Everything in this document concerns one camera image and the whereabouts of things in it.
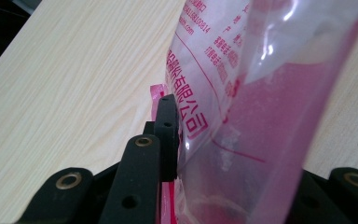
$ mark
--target transparent plastic bag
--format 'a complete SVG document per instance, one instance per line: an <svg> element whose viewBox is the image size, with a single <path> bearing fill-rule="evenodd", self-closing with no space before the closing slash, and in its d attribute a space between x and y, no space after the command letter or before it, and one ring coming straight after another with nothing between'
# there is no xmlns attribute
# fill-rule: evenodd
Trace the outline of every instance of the transparent plastic bag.
<svg viewBox="0 0 358 224"><path fill-rule="evenodd" d="M187 0L167 57L179 223L283 223L358 1Z"/></svg>

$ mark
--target wooden table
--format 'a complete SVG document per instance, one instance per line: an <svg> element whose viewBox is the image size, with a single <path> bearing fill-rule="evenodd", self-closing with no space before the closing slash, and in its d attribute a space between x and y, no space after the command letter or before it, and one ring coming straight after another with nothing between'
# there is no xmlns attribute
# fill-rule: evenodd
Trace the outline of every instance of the wooden table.
<svg viewBox="0 0 358 224"><path fill-rule="evenodd" d="M55 172L120 160L150 119L183 3L42 1L0 58L0 223ZM337 166L358 168L358 44L305 165Z"/></svg>

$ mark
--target black plastic part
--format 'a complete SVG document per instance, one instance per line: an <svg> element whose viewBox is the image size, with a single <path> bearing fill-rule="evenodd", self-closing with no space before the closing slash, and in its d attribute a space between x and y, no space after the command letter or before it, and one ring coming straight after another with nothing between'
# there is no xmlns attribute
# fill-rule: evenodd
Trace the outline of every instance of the black plastic part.
<svg viewBox="0 0 358 224"><path fill-rule="evenodd" d="M99 223L159 223L159 160L156 136L142 134L128 142Z"/></svg>
<svg viewBox="0 0 358 224"><path fill-rule="evenodd" d="M358 170L334 169L327 181L328 192L336 205L354 223L358 223Z"/></svg>
<svg viewBox="0 0 358 224"><path fill-rule="evenodd" d="M143 134L154 134L154 121L147 121Z"/></svg>
<svg viewBox="0 0 358 224"><path fill-rule="evenodd" d="M350 224L351 222L316 184L311 173L304 171L290 214L286 219L286 224L297 223Z"/></svg>
<svg viewBox="0 0 358 224"><path fill-rule="evenodd" d="M174 96L159 99L154 135L161 141L161 180L173 181L177 177L178 116Z"/></svg>
<svg viewBox="0 0 358 224"><path fill-rule="evenodd" d="M89 224L98 222L119 165L118 162L94 176L89 192L71 223Z"/></svg>
<svg viewBox="0 0 358 224"><path fill-rule="evenodd" d="M83 203L92 178L92 173L83 168L68 168L52 175L17 223L70 223Z"/></svg>

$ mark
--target black machine part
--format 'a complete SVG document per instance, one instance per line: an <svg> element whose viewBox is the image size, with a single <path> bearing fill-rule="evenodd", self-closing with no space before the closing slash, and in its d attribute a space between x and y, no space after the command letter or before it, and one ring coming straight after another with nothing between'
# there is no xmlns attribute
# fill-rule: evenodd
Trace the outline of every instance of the black machine part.
<svg viewBox="0 0 358 224"><path fill-rule="evenodd" d="M177 130L168 95L156 121L128 141L120 163L97 175L83 168L52 175L17 223L160 223L161 183L176 178ZM357 224L358 170L337 168L328 180L304 171L286 223Z"/></svg>

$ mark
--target plastic bag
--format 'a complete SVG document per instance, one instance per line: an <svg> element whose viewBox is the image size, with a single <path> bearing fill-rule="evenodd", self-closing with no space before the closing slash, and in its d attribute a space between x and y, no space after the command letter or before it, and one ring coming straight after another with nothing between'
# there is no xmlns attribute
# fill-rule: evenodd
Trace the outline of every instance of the plastic bag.
<svg viewBox="0 0 358 224"><path fill-rule="evenodd" d="M179 223L283 223L358 0L187 0L167 56Z"/></svg>

